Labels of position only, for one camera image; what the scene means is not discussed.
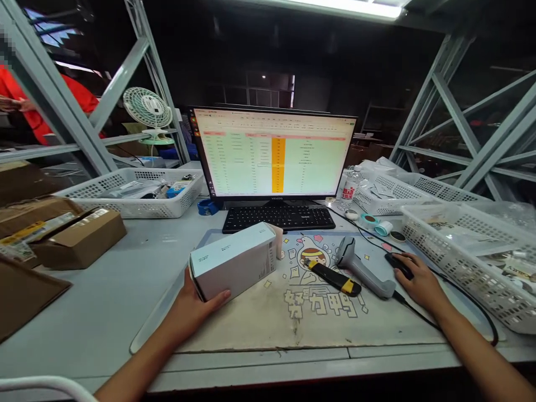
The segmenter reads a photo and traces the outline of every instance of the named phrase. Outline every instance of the plastic crate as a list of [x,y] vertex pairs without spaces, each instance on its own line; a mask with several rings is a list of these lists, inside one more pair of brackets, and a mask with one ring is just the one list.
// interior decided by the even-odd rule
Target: plastic crate
[[471,208],[442,203],[402,207],[403,234],[459,286],[512,331],[536,334],[536,297],[470,255],[426,223],[431,218],[456,224],[512,244],[536,263],[536,236]]
[[397,180],[391,176],[382,175],[371,170],[363,170],[362,175],[371,184],[380,184],[391,190],[396,199],[380,199],[368,189],[358,186],[353,195],[353,200],[363,210],[371,215],[400,215],[400,207],[403,205],[424,204],[432,202],[428,194]]
[[[166,180],[174,183],[185,175],[192,174],[195,179],[179,195],[170,199],[113,199],[99,198],[104,192],[136,179]],[[201,169],[148,169],[128,167],[85,183],[69,187],[55,193],[68,197],[84,210],[103,207],[116,210],[125,219],[179,218],[201,193],[203,171]]]
[[437,201],[448,202],[468,202],[468,201],[490,201],[489,198],[473,194],[450,184],[432,179],[418,173],[398,173],[396,178],[407,183],[425,193],[431,195]]

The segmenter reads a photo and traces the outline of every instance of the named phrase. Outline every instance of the keyboard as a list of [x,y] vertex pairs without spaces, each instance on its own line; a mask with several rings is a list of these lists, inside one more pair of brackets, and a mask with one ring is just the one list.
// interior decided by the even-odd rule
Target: keyboard
[[285,232],[313,229],[335,229],[335,223],[324,205],[305,207],[238,207],[230,208],[222,233],[236,233],[259,222],[271,223]]

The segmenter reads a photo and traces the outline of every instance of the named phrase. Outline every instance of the spreadsheet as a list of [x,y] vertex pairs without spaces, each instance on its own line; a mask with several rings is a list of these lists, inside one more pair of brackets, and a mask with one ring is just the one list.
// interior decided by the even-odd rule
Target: spreadsheet
[[335,194],[355,118],[195,109],[219,197]]

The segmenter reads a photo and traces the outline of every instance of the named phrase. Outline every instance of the hand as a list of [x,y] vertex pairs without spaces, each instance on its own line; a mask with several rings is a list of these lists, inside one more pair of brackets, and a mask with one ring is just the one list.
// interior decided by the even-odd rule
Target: hand
[[0,111],[2,112],[14,112],[19,109],[16,100],[0,95]]
[[184,286],[157,331],[163,334],[165,342],[176,348],[194,334],[230,296],[231,291],[224,290],[206,303],[201,301],[190,277],[190,267],[187,267],[184,271]]
[[29,111],[35,110],[35,105],[32,103],[31,100],[19,98],[19,102],[21,104],[21,108],[20,108],[21,112],[29,112]]
[[410,253],[393,253],[393,256],[402,261],[414,275],[413,279],[409,280],[399,269],[395,269],[397,281],[400,282],[413,300],[433,316],[450,311],[453,308],[447,295],[439,286],[436,276],[423,260]]

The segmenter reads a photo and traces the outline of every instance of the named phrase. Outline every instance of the water bottle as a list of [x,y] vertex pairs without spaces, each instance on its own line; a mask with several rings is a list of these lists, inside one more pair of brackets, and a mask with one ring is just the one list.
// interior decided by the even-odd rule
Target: water bottle
[[348,208],[350,208],[353,195],[357,189],[357,186],[362,180],[363,176],[361,174],[361,167],[359,165],[355,165],[353,167],[353,172],[351,172],[346,178],[344,190],[342,190],[341,199],[337,205],[339,209],[346,211]]

